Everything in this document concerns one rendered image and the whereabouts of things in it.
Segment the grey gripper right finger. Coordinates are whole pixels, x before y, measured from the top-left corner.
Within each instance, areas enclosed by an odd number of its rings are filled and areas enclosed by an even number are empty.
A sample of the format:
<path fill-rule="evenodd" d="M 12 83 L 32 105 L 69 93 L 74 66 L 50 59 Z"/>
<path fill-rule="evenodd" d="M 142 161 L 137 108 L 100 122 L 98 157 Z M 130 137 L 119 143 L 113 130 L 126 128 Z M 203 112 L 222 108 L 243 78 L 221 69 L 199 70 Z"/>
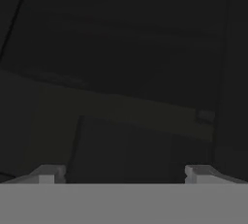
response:
<path fill-rule="evenodd" d="M 209 165 L 187 165 L 185 175 L 186 184 L 247 184 L 247 181 L 223 175 Z"/>

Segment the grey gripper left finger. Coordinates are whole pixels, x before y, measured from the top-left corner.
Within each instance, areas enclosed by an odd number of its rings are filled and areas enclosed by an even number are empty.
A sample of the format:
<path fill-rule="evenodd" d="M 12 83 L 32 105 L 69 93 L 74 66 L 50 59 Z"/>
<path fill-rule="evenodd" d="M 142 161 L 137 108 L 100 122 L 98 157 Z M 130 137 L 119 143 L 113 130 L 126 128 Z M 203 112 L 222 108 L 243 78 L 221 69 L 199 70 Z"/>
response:
<path fill-rule="evenodd" d="M 5 181 L 5 184 L 62 184 L 66 182 L 64 165 L 41 165 L 29 175 Z"/>

